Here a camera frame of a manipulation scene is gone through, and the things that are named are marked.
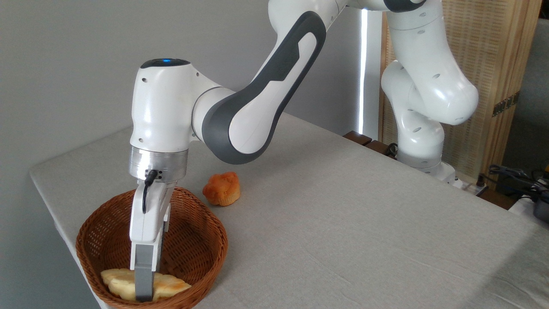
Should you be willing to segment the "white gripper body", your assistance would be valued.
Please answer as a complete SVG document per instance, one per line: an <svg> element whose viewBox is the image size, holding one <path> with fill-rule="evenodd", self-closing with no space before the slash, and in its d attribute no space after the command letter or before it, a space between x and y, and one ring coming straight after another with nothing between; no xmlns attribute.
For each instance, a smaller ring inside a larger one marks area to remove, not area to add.
<svg viewBox="0 0 549 309"><path fill-rule="evenodd" d="M177 182L153 182L145 186L143 180L135 191L130 219L130 240L134 244L151 245L162 233L163 218Z"/></svg>

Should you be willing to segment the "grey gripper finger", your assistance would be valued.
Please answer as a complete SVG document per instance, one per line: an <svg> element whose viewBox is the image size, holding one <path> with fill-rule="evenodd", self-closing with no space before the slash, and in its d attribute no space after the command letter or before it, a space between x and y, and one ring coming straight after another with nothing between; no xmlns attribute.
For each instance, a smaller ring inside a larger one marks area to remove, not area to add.
<svg viewBox="0 0 549 309"><path fill-rule="evenodd" d="M163 255L163 245L165 244L165 237L170 227L170 214L171 214L171 203L167 204L166 213L163 218L163 227L162 227L162 238L159 242L159 269L161 268L161 258Z"/></svg>
<svg viewBox="0 0 549 309"><path fill-rule="evenodd" d="M145 303L153 300L154 274L160 267L161 243L135 245L136 300Z"/></svg>

